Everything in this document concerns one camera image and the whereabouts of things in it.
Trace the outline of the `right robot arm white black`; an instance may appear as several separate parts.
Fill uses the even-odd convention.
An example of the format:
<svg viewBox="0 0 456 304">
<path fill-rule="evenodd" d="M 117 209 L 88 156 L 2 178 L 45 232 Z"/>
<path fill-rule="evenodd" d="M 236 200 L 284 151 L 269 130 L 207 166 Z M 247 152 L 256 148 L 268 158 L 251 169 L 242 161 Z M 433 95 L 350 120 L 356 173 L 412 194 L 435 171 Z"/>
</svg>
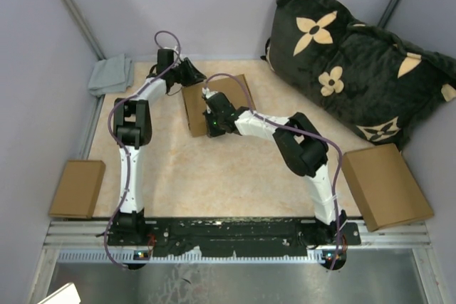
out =
<svg viewBox="0 0 456 304">
<path fill-rule="evenodd" d="M 247 107 L 235 108 L 224 93 L 208 88 L 203 89 L 202 99 L 209 136 L 229 133 L 276 144 L 286 166 L 306 182 L 319 239 L 326 244 L 340 243 L 346 214 L 337 202 L 336 180 L 329 177 L 328 140 L 307 116 L 297 112 L 291 117 L 276 117 Z"/>
</svg>

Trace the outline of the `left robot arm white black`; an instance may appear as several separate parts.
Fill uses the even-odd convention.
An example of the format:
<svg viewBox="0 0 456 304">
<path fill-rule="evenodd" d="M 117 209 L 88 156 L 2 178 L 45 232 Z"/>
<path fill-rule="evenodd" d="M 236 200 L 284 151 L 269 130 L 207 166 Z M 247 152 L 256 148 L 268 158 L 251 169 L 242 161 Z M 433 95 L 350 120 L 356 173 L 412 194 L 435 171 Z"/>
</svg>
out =
<svg viewBox="0 0 456 304">
<path fill-rule="evenodd" d="M 143 160 L 145 147 L 152 140 L 150 106 L 168 95 L 178 84 L 189 87 L 206 80 L 181 48 L 159 48 L 157 63 L 145 82 L 126 98 L 118 98 L 108 116 L 108 129 L 119 146 L 120 194 L 109 231 L 112 244 L 138 245 L 148 235 L 143 203 Z"/>
</svg>

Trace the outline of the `brown cardboard box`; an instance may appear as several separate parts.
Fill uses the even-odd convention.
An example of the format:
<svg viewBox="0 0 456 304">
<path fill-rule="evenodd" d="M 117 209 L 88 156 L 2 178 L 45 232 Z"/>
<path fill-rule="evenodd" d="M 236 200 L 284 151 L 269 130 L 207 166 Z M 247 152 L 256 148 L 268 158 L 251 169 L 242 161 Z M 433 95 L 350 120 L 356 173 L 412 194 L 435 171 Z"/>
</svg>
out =
<svg viewBox="0 0 456 304">
<path fill-rule="evenodd" d="M 218 93 L 204 101 L 202 88 L 216 90 Z M 205 110 L 219 114 L 235 109 L 234 120 L 236 120 L 245 110 L 256 108 L 244 75 L 237 75 L 234 78 L 213 78 L 208 83 L 191 85 L 182 91 L 182 96 L 185 102 L 188 127 L 193 137 L 207 135 L 203 115 Z"/>
</svg>

